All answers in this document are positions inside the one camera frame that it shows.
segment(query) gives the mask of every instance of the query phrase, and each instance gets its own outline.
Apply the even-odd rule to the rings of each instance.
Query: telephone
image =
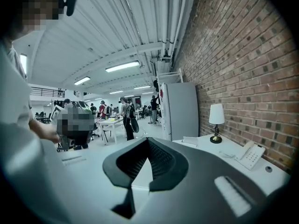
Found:
[[[249,141],[242,148],[242,151],[236,155],[235,159],[244,167],[251,170],[257,161],[262,157],[265,150],[266,149],[264,147],[259,146],[253,141]]]

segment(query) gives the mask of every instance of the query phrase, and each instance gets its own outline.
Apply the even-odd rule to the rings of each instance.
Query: fluorescent light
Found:
[[[83,83],[83,82],[85,82],[85,81],[88,81],[88,80],[90,80],[90,77],[84,77],[83,79],[81,79],[81,80],[75,82],[74,84],[75,84],[75,85],[78,85],[78,84],[81,84],[81,83]]]
[[[137,90],[137,89],[143,89],[143,88],[150,88],[150,86],[148,85],[148,86],[143,86],[143,87],[137,87],[137,88],[134,88],[134,89]]]
[[[115,91],[115,92],[111,92],[109,94],[116,94],[116,93],[121,93],[121,92],[123,92],[123,91]]]
[[[121,70],[121,69],[125,69],[125,68],[128,68],[128,67],[133,67],[133,66],[139,66],[139,62],[129,62],[129,63],[126,63],[126,64],[113,66],[113,67],[110,67],[110,68],[106,68],[105,71],[111,72],[111,71]]]
[[[24,69],[25,74],[27,74],[27,56],[24,54],[20,55],[20,62],[22,64],[22,67]]]

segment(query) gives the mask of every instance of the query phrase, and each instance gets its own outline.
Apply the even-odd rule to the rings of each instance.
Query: lamp base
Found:
[[[220,136],[212,136],[210,141],[214,144],[220,144],[222,142],[222,138]]]

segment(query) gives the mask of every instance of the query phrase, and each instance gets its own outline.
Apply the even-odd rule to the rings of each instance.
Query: white refrigerator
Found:
[[[198,137],[199,115],[194,83],[162,84],[162,130],[165,140]]]

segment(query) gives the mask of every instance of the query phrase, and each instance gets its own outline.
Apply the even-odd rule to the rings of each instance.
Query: white table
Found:
[[[109,120],[104,120],[104,119],[100,121],[100,129],[101,129],[101,133],[102,133],[102,137],[103,137],[105,145],[107,144],[107,140],[104,138],[105,137],[104,130],[113,131],[114,141],[117,144],[115,126],[122,125],[122,121],[123,121],[123,118],[119,118],[119,119],[116,118],[115,121],[109,121]]]
[[[183,143],[182,140],[176,140],[173,142],[203,150],[220,157],[229,165],[233,166],[238,171],[250,178],[253,182],[255,182],[256,185],[259,186],[266,195],[269,195],[288,182],[290,176],[286,172],[263,158],[261,158],[251,170],[248,170],[235,159],[228,158],[226,155],[221,153],[224,152],[226,154],[238,154],[241,151],[242,146],[223,136],[222,142],[220,144],[214,144],[210,141],[211,136],[212,135],[198,137],[197,147],[192,144]],[[268,173],[265,170],[267,166],[272,168],[271,173]]]

